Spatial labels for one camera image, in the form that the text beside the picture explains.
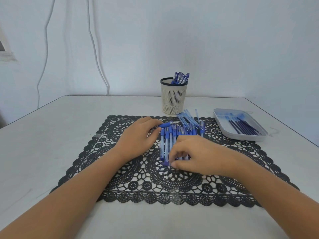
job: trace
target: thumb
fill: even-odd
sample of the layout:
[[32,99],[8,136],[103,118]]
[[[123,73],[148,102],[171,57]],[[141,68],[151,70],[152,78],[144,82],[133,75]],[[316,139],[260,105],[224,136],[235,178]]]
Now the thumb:
[[149,144],[149,146],[151,147],[156,139],[158,138],[159,136],[159,133],[161,132],[162,128],[158,127],[156,128],[151,135],[148,136],[148,138],[146,139],[147,140],[147,143]]
[[193,160],[175,160],[171,166],[175,169],[181,169],[185,171],[192,171],[195,169]]

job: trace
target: table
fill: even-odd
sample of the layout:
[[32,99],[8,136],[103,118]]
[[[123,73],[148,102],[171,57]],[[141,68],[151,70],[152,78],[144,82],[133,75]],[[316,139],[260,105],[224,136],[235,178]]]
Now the table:
[[[319,148],[245,98],[186,97],[184,107],[253,112],[257,142],[302,192],[319,201]],[[0,229],[44,198],[108,115],[165,116],[161,97],[63,96],[0,129]],[[287,238],[263,208],[100,201],[77,238]]]

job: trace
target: plastic container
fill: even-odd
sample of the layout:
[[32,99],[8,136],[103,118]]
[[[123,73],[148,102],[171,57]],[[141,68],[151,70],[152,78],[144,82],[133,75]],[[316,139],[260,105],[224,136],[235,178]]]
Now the plastic container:
[[[245,120],[249,125],[259,131],[261,134],[258,134],[258,136],[238,134],[228,121],[233,117],[239,117],[241,120]],[[268,132],[247,112],[244,112],[242,110],[216,108],[214,109],[214,118],[221,132],[228,138],[261,142],[264,141],[265,138],[268,136]]]
[[183,111],[188,81],[184,84],[171,84],[173,77],[160,80],[162,89],[162,111],[176,115]]

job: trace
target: placemat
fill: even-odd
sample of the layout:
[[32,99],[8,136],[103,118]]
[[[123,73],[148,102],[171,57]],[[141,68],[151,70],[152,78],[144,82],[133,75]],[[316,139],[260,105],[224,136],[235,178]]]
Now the placemat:
[[[59,180],[58,186],[52,191],[114,147],[123,131],[139,118],[141,116],[108,116],[96,135],[79,154],[78,159],[67,169],[66,175]],[[163,122],[178,121],[177,117],[152,118]],[[265,169],[299,189],[255,142],[229,139],[221,133],[214,118],[201,117],[200,119],[205,122],[205,138],[247,155]],[[107,202],[118,200],[122,203],[131,200],[135,203],[145,201],[149,204],[158,201],[161,204],[173,202],[176,205],[186,202],[189,205],[200,203],[205,206],[213,203],[218,206],[224,206],[227,203],[235,207],[239,205],[261,206],[235,179],[217,175],[206,176],[162,165],[160,135],[146,153],[131,160],[118,170],[98,201],[102,199]]]

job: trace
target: white wall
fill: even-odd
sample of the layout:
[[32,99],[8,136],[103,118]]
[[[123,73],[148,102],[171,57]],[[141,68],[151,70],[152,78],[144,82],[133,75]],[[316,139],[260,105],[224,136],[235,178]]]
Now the white wall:
[[[35,85],[45,54],[43,27],[51,0],[0,3],[0,25],[19,61],[0,65],[0,76],[10,87],[1,90],[6,102],[0,101],[0,112],[10,122],[36,108]],[[301,120],[310,124],[319,115],[318,0],[94,0],[90,4],[96,8],[94,38],[101,42],[110,95],[159,96],[159,79],[181,70],[191,74],[188,96],[247,96],[317,141],[318,130]],[[48,35],[41,105],[65,94],[104,95],[87,31],[86,0],[57,0]]]

